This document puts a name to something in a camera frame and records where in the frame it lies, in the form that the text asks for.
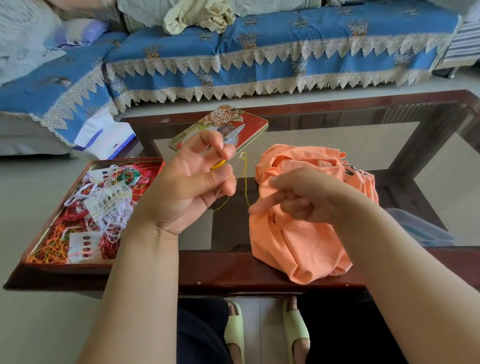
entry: plastic container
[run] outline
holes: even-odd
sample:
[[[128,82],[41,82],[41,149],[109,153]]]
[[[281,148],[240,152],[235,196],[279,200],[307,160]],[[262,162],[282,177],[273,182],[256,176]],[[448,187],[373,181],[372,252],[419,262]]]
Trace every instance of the plastic container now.
[[[448,231],[439,228],[422,218],[399,208],[386,208],[390,214],[409,235],[421,246],[453,246],[456,239]]]

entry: orange shirt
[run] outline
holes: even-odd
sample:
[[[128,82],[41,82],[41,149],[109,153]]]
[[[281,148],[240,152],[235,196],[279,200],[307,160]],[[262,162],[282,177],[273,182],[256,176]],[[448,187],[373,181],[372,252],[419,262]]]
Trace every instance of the orange shirt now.
[[[315,168],[328,173],[378,203],[374,176],[346,161],[338,149],[320,146],[271,146],[255,167],[260,197],[276,190],[268,179],[295,168]],[[295,221],[277,205],[263,215],[250,215],[253,256],[285,272],[295,283],[308,284],[327,275],[346,273],[352,263],[332,225]]]

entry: foot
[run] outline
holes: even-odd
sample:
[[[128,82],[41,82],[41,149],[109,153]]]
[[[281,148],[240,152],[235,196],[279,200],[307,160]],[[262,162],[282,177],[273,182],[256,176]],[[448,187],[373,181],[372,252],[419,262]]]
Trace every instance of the foot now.
[[[288,310],[298,310],[296,297],[291,297],[288,300]],[[305,364],[307,354],[310,350],[310,339],[295,340],[293,342],[292,350],[295,364]]]
[[[235,311],[235,306],[228,302],[228,315],[236,316],[238,312]],[[233,364],[241,364],[240,348],[237,344],[227,344],[228,351],[230,351],[230,356],[232,357]]]

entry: forearm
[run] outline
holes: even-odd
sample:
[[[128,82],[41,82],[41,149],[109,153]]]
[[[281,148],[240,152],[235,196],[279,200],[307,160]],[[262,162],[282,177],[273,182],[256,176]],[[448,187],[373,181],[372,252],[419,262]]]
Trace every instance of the forearm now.
[[[122,238],[78,364],[176,362],[178,237],[136,231]]]
[[[480,294],[366,198],[344,200],[334,228],[410,363],[480,357]]]

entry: slide sandal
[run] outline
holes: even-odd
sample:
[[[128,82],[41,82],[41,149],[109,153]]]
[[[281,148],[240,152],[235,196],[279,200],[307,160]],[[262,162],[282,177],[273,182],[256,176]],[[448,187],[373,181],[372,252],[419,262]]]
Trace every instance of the slide sandal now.
[[[293,343],[297,339],[310,339],[307,327],[303,318],[301,318],[299,310],[290,310],[287,312],[288,300],[283,301],[282,316],[283,328],[285,329],[285,337],[287,339],[288,364],[294,364],[293,359]]]
[[[227,327],[225,328],[225,342],[235,344],[240,348],[240,357],[242,364],[245,364],[245,338],[243,336],[243,316],[240,305],[234,301],[227,301],[235,307],[238,315],[228,316]]]

